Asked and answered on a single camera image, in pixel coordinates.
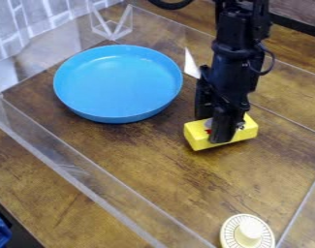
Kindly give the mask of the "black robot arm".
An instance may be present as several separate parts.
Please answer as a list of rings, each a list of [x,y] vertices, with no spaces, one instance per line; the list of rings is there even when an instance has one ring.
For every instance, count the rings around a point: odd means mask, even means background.
[[[270,50],[262,43],[270,37],[271,18],[269,0],[214,1],[218,23],[214,63],[200,67],[195,117],[212,120],[210,142],[225,143],[246,125],[249,94],[257,90],[259,78],[271,72],[263,66]]]

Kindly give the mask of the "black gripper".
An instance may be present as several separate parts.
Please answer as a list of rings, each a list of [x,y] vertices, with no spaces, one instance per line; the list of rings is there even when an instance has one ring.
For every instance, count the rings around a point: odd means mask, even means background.
[[[214,117],[211,143],[226,143],[246,125],[251,109],[249,94],[257,90],[263,72],[265,46],[255,43],[242,49],[214,42],[214,64],[200,67],[196,83],[195,117]]]

